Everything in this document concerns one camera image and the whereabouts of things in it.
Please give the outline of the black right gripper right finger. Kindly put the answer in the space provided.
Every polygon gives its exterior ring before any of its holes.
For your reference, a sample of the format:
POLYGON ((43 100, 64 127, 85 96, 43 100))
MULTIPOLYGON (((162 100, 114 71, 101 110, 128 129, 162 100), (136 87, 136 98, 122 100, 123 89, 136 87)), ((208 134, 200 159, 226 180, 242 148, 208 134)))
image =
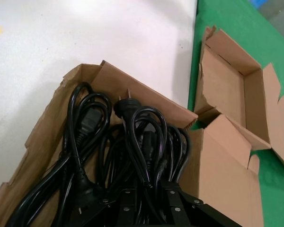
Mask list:
POLYGON ((175 227, 240 226, 201 199, 183 192, 179 186, 166 186, 165 193, 166 221, 175 227))

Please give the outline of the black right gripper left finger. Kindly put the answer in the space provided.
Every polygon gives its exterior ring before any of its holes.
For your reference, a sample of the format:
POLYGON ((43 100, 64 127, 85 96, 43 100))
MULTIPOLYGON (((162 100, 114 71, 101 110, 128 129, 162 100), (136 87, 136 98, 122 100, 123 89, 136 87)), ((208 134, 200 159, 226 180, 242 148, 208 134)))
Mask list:
POLYGON ((97 216, 98 227, 134 227, 137 213, 137 189, 122 188, 115 194, 102 196, 98 203, 104 209, 97 216))

